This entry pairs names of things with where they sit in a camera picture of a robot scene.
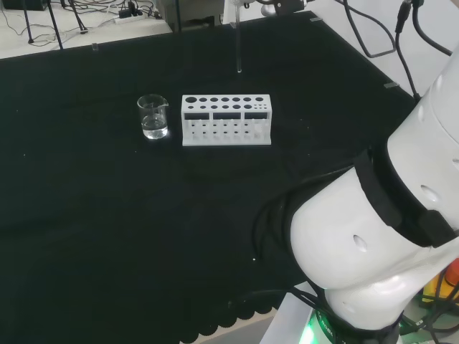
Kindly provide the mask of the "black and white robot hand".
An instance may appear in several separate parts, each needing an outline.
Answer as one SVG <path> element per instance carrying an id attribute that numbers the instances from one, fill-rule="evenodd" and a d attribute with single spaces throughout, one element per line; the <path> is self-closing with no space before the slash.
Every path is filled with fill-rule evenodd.
<path id="1" fill-rule="evenodd" d="M 304 0 L 229 0 L 224 1 L 224 15 L 240 14 L 241 8 L 249 9 L 251 4 L 261 5 L 260 13 L 264 17 L 280 16 L 303 11 L 308 1 Z"/>

